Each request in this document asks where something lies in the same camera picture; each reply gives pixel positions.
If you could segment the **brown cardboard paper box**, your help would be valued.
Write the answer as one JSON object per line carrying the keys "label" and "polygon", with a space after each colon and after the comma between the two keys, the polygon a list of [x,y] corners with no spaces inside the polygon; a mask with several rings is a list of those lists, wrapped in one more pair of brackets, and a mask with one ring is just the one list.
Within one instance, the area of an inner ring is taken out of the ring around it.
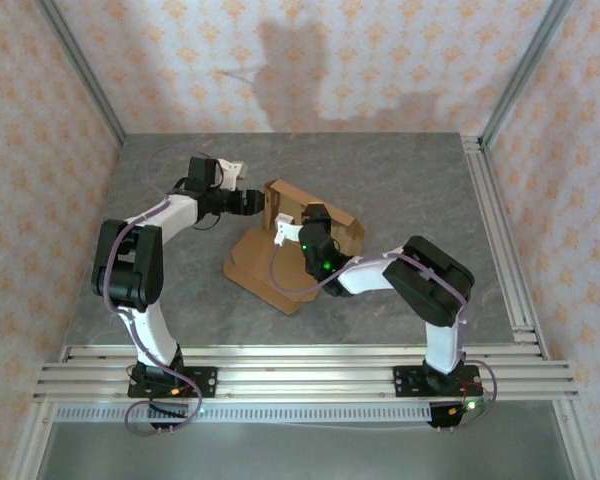
{"label": "brown cardboard paper box", "polygon": [[266,183],[264,194],[262,225],[247,230],[231,249],[223,271],[236,284],[291,315],[304,304],[314,301],[317,290],[302,291],[315,287],[317,282],[305,271],[298,243],[287,241],[282,247],[274,244],[275,218],[279,213],[285,213],[299,224],[306,206],[319,198],[282,179]]}

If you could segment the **grey metal lower panel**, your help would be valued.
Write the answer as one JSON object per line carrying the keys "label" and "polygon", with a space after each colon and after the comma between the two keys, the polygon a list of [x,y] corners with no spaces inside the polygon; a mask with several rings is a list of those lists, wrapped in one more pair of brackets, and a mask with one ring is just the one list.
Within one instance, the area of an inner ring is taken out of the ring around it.
{"label": "grey metal lower panel", "polygon": [[197,424],[139,438],[57,424],[39,480],[575,480],[548,429]]}

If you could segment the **narrow aluminium extrusion rail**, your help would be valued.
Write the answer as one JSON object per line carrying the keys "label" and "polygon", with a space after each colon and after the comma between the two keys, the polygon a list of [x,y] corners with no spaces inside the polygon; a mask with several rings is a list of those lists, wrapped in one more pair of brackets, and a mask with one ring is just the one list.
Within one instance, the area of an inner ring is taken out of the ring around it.
{"label": "narrow aluminium extrusion rail", "polygon": [[[185,357],[329,357],[329,356],[385,356],[385,357],[423,357],[424,346],[404,345],[280,345],[280,346],[205,346],[182,347]],[[542,354],[537,344],[497,344],[473,345],[465,348],[468,356],[496,358],[531,358],[541,359]],[[131,346],[70,346],[67,359],[77,358],[122,358],[136,357],[136,350]]]}

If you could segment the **wide aluminium extrusion rail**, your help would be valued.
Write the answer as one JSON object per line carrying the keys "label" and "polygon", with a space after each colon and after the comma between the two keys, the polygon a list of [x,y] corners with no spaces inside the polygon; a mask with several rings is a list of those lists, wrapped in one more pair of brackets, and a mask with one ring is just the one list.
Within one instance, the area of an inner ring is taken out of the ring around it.
{"label": "wide aluminium extrusion rail", "polygon": [[[480,369],[482,384],[488,391],[498,389],[506,400],[555,400],[574,398],[578,388],[565,366],[496,366],[492,380]],[[123,368],[45,367],[34,395],[49,399],[123,398],[130,377]],[[395,394],[389,367],[301,369],[299,367],[221,368],[211,382],[217,400],[345,398],[384,399]]]}

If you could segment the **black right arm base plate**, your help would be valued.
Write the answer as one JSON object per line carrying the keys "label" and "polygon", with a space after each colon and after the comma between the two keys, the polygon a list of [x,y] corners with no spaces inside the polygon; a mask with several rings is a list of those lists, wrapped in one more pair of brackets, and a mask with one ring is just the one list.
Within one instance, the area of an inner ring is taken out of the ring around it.
{"label": "black right arm base plate", "polygon": [[479,369],[459,364],[451,373],[443,374],[427,364],[396,366],[393,384],[397,397],[476,397],[484,393]]}

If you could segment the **aluminium side extrusion rail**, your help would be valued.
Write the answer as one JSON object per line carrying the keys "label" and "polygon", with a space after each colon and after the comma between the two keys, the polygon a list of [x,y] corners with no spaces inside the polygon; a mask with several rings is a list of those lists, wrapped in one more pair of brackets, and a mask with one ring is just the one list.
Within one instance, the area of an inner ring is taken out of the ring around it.
{"label": "aluminium side extrusion rail", "polygon": [[535,344],[539,355],[547,359],[547,345],[488,152],[477,137],[463,136],[461,141],[515,340],[517,343]]}

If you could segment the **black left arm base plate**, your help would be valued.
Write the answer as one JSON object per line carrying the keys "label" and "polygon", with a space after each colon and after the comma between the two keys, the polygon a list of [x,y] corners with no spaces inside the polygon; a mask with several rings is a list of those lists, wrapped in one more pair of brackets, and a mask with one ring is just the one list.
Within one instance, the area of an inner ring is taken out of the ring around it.
{"label": "black left arm base plate", "polygon": [[[203,398],[214,398],[216,395],[216,367],[184,366],[180,374],[187,377],[201,391]],[[174,377],[164,370],[136,364],[127,369],[129,398],[138,399],[170,399],[193,398],[197,394],[191,385],[179,377]]]}

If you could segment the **aluminium frame post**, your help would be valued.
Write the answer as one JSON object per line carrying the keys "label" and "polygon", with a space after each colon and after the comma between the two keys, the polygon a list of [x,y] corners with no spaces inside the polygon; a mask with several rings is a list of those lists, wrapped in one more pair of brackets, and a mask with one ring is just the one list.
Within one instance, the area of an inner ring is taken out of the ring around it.
{"label": "aluminium frame post", "polygon": [[497,134],[550,46],[556,31],[562,24],[573,2],[574,0],[551,0],[526,50],[513,70],[503,93],[499,97],[482,134],[478,137],[478,143],[482,150],[489,148],[495,141]]}
{"label": "aluminium frame post", "polygon": [[56,0],[33,0],[119,147],[126,132]]}

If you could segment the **aluminium frame leg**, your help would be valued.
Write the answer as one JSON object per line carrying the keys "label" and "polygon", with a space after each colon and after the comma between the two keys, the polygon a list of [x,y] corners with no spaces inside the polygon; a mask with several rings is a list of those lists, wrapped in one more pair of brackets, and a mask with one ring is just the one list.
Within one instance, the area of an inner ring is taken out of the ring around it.
{"label": "aluminium frame leg", "polygon": [[13,480],[37,480],[57,412],[55,402],[34,403],[17,450]]}
{"label": "aluminium frame leg", "polygon": [[554,400],[553,407],[575,480],[600,480],[600,456],[581,403]]}

